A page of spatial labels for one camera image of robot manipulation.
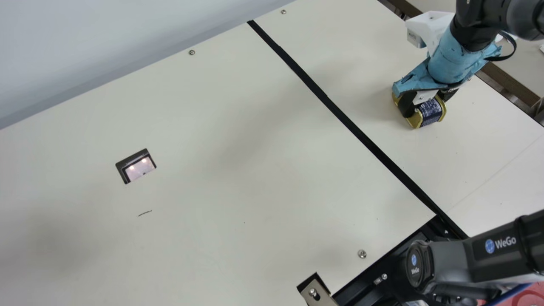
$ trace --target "table surface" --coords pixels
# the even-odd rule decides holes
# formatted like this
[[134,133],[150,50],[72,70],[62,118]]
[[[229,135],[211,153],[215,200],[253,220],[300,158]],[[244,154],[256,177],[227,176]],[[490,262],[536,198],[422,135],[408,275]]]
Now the table surface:
[[478,78],[448,102],[441,123],[412,130],[391,99],[391,85],[426,51],[406,41],[401,19],[378,1],[298,0],[284,9],[285,15],[272,12],[256,22],[444,211],[544,134]]
[[[455,12],[455,0],[406,0],[422,12],[426,11],[453,11]],[[544,53],[539,46],[544,44],[541,41],[517,40],[517,51],[508,60],[495,62],[499,68],[504,70],[511,77],[522,83],[532,92],[544,97]]]
[[4,304],[303,305],[433,216],[249,26],[193,49],[0,131]]

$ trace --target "black seam strip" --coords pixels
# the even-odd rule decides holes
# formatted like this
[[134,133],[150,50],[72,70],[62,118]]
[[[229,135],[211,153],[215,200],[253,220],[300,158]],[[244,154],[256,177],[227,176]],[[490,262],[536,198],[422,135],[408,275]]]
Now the black seam strip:
[[272,50],[293,70],[293,72],[306,84],[306,86],[314,93],[314,95],[321,100],[321,102],[353,133],[363,145],[376,158],[384,164],[384,166],[394,175],[397,179],[410,190],[423,204],[425,204],[432,212],[437,214],[442,221],[444,221],[455,234],[462,239],[468,238],[467,234],[451,220],[442,209],[436,203],[429,198],[429,196],[419,187],[417,184],[399,168],[368,136],[361,131],[361,129],[349,119],[349,117],[332,102],[327,94],[312,80],[312,78],[295,62],[295,60],[280,47],[268,34],[253,20],[248,21],[249,26],[268,44]]

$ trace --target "small black mark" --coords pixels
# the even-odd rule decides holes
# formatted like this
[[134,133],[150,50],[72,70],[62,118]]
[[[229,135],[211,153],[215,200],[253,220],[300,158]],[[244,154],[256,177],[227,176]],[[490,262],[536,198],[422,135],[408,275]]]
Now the small black mark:
[[148,211],[146,211],[146,212],[143,212],[143,213],[139,214],[138,217],[140,217],[141,215],[145,215],[145,214],[148,213],[148,212],[152,212],[152,210],[148,210]]

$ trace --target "white wall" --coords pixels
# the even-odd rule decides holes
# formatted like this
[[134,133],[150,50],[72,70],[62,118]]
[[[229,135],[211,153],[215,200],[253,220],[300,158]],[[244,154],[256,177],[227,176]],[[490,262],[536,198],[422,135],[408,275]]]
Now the white wall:
[[0,1],[0,128],[290,1]]

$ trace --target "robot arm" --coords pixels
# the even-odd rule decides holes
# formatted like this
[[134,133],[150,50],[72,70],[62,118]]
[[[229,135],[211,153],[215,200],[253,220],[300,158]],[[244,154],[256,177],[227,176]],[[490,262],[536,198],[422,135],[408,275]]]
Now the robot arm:
[[417,292],[446,304],[491,300],[500,288],[542,281],[544,211],[462,241],[417,241],[405,269]]
[[544,0],[458,0],[455,15],[437,13],[406,22],[408,40],[427,46],[429,57],[393,84],[393,100],[414,128],[441,121],[445,103],[459,87],[489,60],[500,58],[494,43],[499,32],[544,39]]

